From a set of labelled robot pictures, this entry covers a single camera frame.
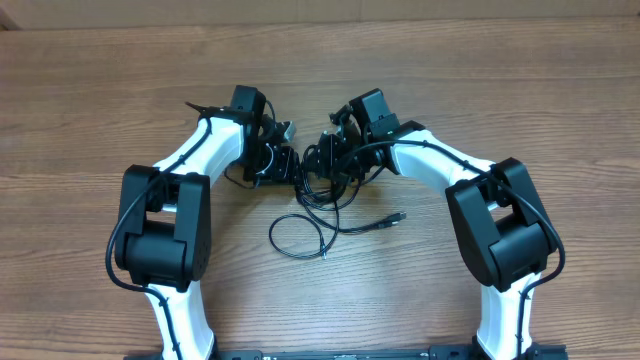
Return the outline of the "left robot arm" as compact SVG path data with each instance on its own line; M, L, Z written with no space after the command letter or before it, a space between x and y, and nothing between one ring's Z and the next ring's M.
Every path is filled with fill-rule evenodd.
M201 290L212 245L211 195L228 167L244 183L293 179L296 128L279 122L257 88L238 85L227 106L195 106L195 132L170 156L124 173L105 268L118 287L149 300L162 336L159 359L216 359Z

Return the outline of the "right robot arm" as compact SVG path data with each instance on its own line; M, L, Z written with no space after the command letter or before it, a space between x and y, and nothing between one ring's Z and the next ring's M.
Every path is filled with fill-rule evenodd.
M565 359L563 345L540 345L529 330L535 289L556 278L566 261L526 166L466 155L423 125L402 123L374 88L331 114L336 131L304 155L302 169L330 181L329 199L362 183L372 167L412 178L445 199L457 246L481 285L481 320L463 357Z

